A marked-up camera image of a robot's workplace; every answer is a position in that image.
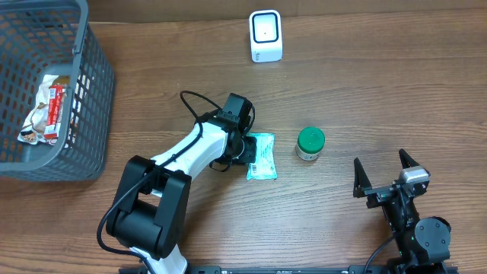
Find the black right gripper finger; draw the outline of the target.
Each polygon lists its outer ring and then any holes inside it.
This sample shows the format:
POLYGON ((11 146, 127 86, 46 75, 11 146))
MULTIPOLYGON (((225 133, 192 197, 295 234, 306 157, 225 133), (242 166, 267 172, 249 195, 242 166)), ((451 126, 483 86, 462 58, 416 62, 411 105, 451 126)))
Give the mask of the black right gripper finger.
POLYGON ((354 159, 354 189, 353 196, 355 198, 361 198, 366 196, 365 192, 372 189, 370 180, 364 171, 364 168, 359 158, 354 159))
POLYGON ((419 166, 419 163, 415 161, 403 148, 399 150, 399 159, 403 169, 419 166))

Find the teal tissue packet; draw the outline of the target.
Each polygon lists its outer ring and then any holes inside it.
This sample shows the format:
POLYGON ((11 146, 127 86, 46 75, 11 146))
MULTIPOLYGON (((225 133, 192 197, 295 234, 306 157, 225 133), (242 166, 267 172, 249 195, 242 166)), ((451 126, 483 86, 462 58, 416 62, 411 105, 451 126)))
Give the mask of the teal tissue packet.
POLYGON ((249 136, 256 138, 256 160, 248 165, 247 180, 275 180, 275 134, 251 132, 249 136))

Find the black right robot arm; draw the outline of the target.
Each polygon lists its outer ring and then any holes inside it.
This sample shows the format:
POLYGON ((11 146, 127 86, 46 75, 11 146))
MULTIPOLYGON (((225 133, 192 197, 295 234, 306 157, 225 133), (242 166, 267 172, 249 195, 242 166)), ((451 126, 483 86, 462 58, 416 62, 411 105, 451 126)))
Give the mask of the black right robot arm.
POLYGON ((374 188, 359 159, 354 160, 355 198, 365 197, 369 209, 380 207, 392 235, 369 257, 361 268, 363 273, 457 273, 458 268, 447 266, 450 258, 451 226, 446 219, 433 216, 421 218, 414 198, 427 192, 431 173, 415 161, 405 150, 399 150, 403 169, 389 186, 374 188), (376 256, 391 242, 395 242, 399 256, 384 266, 374 266, 376 256))

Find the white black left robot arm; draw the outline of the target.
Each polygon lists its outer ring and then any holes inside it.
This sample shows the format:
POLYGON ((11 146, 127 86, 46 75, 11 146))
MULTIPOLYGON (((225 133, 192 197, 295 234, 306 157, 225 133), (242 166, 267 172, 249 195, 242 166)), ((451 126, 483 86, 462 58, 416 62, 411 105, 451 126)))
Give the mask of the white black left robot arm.
POLYGON ((255 115, 248 99, 229 94, 224 106, 195 115, 193 130, 174 147, 127 162, 113 204, 97 229, 102 249, 141 262, 121 273, 189 272, 178 242, 192 180, 214 163, 229 169, 256 160, 257 140, 248 134, 255 115))

